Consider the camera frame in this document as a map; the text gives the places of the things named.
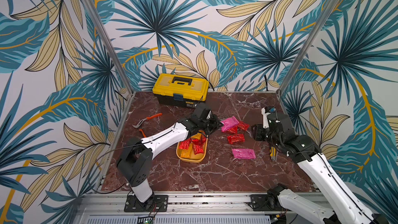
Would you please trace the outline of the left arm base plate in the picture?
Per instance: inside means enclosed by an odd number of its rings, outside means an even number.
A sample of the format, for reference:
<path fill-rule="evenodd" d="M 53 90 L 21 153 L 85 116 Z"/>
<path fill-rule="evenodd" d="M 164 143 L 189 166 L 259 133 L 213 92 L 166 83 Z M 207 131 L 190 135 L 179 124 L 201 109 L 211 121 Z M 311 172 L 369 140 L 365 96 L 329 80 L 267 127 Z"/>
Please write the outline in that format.
<path fill-rule="evenodd" d="M 166 212 L 168 207 L 168 195 L 153 195 L 144 203 L 140 202 L 135 195 L 129 195 L 126 198 L 125 213 L 158 213 Z"/>

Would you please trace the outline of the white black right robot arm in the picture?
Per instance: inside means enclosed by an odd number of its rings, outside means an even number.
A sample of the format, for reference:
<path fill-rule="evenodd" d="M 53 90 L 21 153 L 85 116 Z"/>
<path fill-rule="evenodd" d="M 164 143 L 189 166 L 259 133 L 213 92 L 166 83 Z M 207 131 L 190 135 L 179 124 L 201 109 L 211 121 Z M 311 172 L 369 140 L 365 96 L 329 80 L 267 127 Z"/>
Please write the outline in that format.
<path fill-rule="evenodd" d="M 251 127 L 255 141 L 267 142 L 277 152 L 286 155 L 315 183 L 330 204 L 323 207 L 301 197 L 282 184 L 270 189 L 267 197 L 257 204 L 270 209 L 291 210 L 312 224 L 386 224 L 382 214 L 374 214 L 345 185 L 329 164 L 316 142 L 307 135 L 297 135 L 290 118 L 274 107 L 261 110 L 262 124 Z"/>

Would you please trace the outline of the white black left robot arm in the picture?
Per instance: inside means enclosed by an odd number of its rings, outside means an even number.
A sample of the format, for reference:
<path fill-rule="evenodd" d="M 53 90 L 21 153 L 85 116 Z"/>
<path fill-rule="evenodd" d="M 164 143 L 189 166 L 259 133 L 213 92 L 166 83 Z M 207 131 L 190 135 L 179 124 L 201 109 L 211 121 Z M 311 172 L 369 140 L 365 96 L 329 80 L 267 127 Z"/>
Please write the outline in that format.
<path fill-rule="evenodd" d="M 130 139 L 116 162 L 117 169 L 131 187 L 138 202 L 145 203 L 153 196 L 147 179 L 153 159 L 167 148 L 200 131 L 209 136 L 222 126 L 210 107 L 199 103 L 190 117 L 177 120 L 169 128 L 147 138 Z"/>

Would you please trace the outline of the pink tea bag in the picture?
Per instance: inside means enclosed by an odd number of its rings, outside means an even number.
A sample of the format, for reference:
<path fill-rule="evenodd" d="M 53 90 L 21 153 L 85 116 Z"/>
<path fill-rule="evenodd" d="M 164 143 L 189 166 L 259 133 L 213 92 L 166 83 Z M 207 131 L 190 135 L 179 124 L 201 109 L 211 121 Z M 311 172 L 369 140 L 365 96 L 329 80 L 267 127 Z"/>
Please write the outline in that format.
<path fill-rule="evenodd" d="M 253 149 L 233 148 L 232 153 L 235 159 L 251 160 L 256 158 L 256 154 Z"/>
<path fill-rule="evenodd" d="M 237 126 L 239 124 L 239 121 L 234 116 L 232 116 L 232 117 L 222 120 L 221 123 L 222 123 L 222 127 L 221 127 L 222 132 L 226 132 L 229 129 Z"/>

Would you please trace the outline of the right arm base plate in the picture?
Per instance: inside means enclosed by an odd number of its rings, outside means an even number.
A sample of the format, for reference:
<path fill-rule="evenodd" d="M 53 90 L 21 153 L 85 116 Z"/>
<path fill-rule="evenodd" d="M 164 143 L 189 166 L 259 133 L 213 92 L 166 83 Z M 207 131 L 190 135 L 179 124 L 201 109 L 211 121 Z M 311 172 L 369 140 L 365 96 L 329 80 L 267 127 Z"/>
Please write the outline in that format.
<path fill-rule="evenodd" d="M 288 209 L 282 207 L 274 195 L 250 195 L 247 205 L 255 212 L 275 211 L 285 213 Z"/>

